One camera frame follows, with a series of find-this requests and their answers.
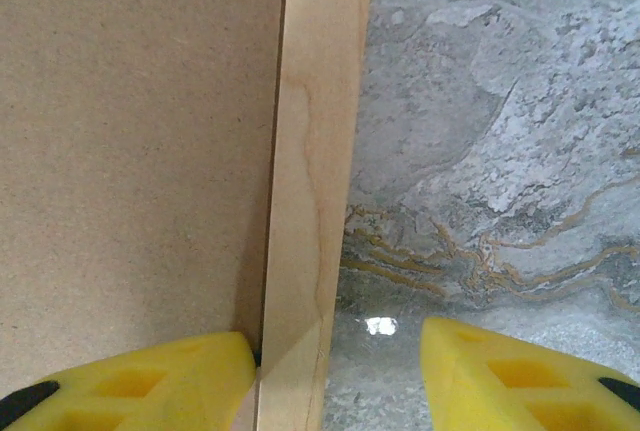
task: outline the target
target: marble veining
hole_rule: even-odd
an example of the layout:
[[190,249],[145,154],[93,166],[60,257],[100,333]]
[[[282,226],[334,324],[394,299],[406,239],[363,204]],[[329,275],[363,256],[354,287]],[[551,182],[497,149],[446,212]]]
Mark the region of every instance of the marble veining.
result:
[[639,83],[640,0],[372,0],[327,429],[430,429],[429,314],[638,379]]

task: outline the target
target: square cutout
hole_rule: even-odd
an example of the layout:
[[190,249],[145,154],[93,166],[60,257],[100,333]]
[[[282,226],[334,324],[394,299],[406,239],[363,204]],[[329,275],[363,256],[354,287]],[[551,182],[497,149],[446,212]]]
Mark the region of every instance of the square cutout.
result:
[[90,411],[69,411],[51,431],[115,431],[124,416]]
[[547,431],[624,431],[589,403],[529,403],[527,409]]
[[507,388],[569,387],[569,383],[551,367],[531,359],[491,360],[487,365]]
[[94,391],[96,396],[114,398],[144,398],[166,376],[164,371],[128,369],[102,381]]

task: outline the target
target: wood grain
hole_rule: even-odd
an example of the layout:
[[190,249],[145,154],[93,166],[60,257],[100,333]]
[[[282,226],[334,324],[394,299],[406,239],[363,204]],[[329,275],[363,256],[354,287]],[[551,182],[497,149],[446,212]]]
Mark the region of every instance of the wood grain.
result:
[[285,0],[258,430],[321,427],[369,0]]

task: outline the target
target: cardboard panel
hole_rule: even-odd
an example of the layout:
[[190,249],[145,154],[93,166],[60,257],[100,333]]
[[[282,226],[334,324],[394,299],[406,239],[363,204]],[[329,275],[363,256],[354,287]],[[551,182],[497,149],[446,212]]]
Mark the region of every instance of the cardboard panel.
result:
[[281,0],[3,3],[0,392],[201,332],[257,345]]

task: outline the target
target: wooden board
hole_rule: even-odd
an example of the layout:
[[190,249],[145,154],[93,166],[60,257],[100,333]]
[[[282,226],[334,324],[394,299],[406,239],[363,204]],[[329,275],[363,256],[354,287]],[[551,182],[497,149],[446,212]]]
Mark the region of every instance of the wooden board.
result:
[[259,431],[318,430],[369,0],[286,0]]
[[0,395],[260,336],[282,0],[2,0]]

